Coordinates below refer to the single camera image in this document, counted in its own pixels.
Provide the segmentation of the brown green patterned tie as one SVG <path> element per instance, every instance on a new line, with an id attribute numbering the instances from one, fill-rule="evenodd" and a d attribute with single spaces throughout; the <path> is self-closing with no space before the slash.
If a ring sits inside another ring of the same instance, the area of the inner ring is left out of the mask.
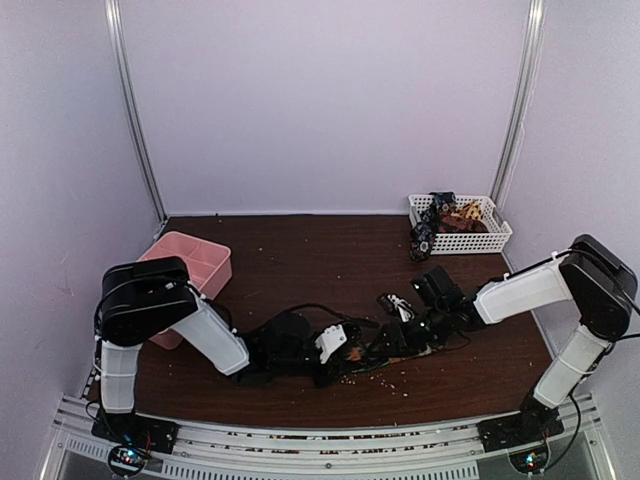
<path id="1" fill-rule="evenodd" d="M 344 354 L 341 355 L 339 363 L 339 372 L 343 375 L 349 373 L 364 373 L 387 366 L 414 360 L 430 355 L 443 353 L 444 348 L 433 348 L 428 346 L 425 350 L 419 352 L 371 352 L 364 347 L 349 347 Z"/>

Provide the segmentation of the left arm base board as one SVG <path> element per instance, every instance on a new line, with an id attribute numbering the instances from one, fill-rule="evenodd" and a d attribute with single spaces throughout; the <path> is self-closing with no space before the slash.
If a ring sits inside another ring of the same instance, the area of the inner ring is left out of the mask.
<path id="1" fill-rule="evenodd" d="M 116 474 L 135 475 L 154 453 L 173 452 L 178 430 L 178 424 L 172 421 L 138 414 L 99 413 L 91 433 L 114 443 L 107 454 L 107 464 Z"/>

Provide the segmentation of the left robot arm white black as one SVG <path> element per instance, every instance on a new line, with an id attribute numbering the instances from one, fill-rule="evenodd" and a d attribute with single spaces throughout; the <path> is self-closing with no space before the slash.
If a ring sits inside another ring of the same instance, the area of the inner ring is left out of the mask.
<path id="1" fill-rule="evenodd" d="M 240 385 L 262 385 L 280 376 L 309 376 L 319 386 L 330 383 L 340 373 L 340 349 L 375 324 L 319 305 L 318 310 L 337 322 L 314 332 L 302 314 L 305 308 L 289 307 L 240 333 L 191 282 L 179 257 L 110 268 L 103 275 L 94 313 L 100 419 L 123 444 L 143 436 L 143 421 L 135 415 L 139 352 L 165 330 L 177 332 L 219 373 Z"/>

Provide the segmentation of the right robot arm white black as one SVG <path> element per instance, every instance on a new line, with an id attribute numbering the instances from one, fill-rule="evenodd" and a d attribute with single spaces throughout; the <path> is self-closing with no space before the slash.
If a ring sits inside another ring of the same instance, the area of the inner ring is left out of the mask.
<path id="1" fill-rule="evenodd" d="M 513 419 L 513 433 L 526 442 L 550 426 L 552 414 L 625 337 L 639 312 L 638 276 L 591 234 L 469 293 L 441 266 L 414 277 L 411 286 L 423 310 L 394 294 L 382 295 L 382 305 L 394 318 L 382 327 L 370 354 L 385 360 L 429 355 L 454 334 L 488 329 L 524 313 L 536 320 L 562 314 L 557 324 L 565 336 Z"/>

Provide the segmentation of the right arm base board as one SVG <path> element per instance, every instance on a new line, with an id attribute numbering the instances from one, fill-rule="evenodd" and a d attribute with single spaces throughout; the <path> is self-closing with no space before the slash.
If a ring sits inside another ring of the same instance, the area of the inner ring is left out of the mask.
<path id="1" fill-rule="evenodd" d="M 545 468 L 551 457 L 549 439 L 564 432 L 559 418 L 541 421 L 521 413 L 481 421 L 477 428 L 484 451 L 506 452 L 511 466 L 522 474 Z"/>

